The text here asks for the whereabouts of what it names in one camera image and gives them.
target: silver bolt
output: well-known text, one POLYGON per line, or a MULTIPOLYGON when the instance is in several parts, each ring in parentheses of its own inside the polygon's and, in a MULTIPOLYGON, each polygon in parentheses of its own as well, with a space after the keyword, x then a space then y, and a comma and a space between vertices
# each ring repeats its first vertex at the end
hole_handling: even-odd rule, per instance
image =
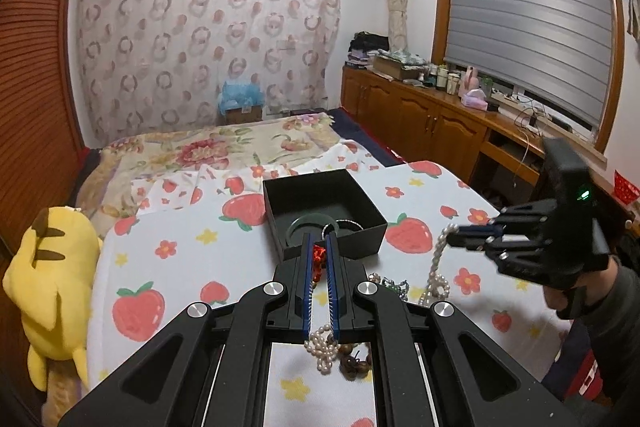
POLYGON ((194 302, 187 308, 187 314, 194 319, 199 319, 207 314, 209 307, 204 302, 194 302))
POLYGON ((440 317, 450 317, 453 315, 453 306, 448 302, 437 302, 433 307, 433 311, 440 317))
POLYGON ((372 282, 365 281, 358 284, 358 291, 363 295, 373 295, 378 291, 378 287, 372 282))
POLYGON ((280 295, 284 292, 284 286, 279 282, 268 282, 262 288, 267 295, 280 295))

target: black box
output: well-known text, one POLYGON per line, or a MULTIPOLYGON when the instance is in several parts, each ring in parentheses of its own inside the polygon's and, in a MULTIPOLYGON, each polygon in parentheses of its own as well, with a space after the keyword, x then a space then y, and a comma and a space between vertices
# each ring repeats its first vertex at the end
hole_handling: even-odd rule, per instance
POLYGON ((376 206, 345 169, 300 174, 265 180, 264 203, 267 219, 281 260, 300 255, 302 236, 310 232, 320 241, 321 229, 314 225, 300 226, 294 232, 292 247, 287 247, 287 229, 301 216, 312 212, 327 214, 334 219, 350 219, 364 230, 338 237, 340 254, 351 259, 375 255, 385 237, 387 222, 376 206))

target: human hand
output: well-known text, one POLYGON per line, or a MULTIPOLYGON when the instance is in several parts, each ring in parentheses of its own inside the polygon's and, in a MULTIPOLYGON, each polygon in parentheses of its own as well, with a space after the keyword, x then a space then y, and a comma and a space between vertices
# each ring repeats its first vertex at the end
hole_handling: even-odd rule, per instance
MULTIPOLYGON (((613 257, 609 257, 609 266, 607 266, 606 270, 583 273, 578 277, 574 288, 586 286, 587 296, 584 303, 587 306, 591 306, 604 299, 609 294, 616 282, 617 276, 618 263, 616 263, 613 257)), ((552 310, 562 311, 567 307, 568 301, 562 291, 554 288, 548 288, 547 286, 543 287, 543 291, 545 294, 546 305, 552 310)))

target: stuffed animal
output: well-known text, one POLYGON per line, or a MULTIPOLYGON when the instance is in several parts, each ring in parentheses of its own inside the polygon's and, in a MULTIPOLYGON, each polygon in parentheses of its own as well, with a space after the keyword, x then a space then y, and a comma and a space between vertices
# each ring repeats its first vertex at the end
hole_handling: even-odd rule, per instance
POLYGON ((4 274, 2 287, 20 308, 30 342, 29 376, 40 391, 47 389, 47 359, 72 359, 87 387, 86 332, 101 246, 79 211, 45 208, 4 274))

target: gray roller blind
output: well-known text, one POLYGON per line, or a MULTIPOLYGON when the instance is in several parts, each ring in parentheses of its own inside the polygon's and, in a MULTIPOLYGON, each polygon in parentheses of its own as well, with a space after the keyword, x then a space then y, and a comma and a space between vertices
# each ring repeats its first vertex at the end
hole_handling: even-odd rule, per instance
POLYGON ((611 0, 451 0, 446 60, 522 86, 597 126, 611 0))

